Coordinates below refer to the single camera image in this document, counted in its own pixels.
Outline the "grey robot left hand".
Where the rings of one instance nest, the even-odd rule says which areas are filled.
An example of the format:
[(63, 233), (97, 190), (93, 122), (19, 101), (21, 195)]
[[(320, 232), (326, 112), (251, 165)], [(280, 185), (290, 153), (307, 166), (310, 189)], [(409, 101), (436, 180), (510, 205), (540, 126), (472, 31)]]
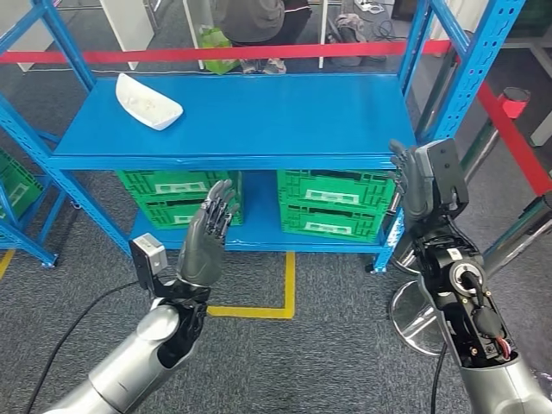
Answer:
[(211, 286), (222, 275), (225, 239), (239, 209), (230, 179), (213, 185), (189, 223), (177, 261), (177, 276), (191, 285)]

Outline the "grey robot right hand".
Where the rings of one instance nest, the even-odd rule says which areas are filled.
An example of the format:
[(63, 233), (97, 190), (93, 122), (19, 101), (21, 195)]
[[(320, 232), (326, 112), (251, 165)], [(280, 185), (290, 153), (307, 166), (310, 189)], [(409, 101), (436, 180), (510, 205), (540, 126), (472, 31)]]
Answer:
[(393, 153), (390, 160), (395, 166), (395, 171), (389, 176), (402, 197), (405, 228), (410, 229), (428, 216), (432, 208), (430, 187), (426, 186), (415, 156), (416, 148), (406, 148), (401, 142), (391, 140), (389, 149)]

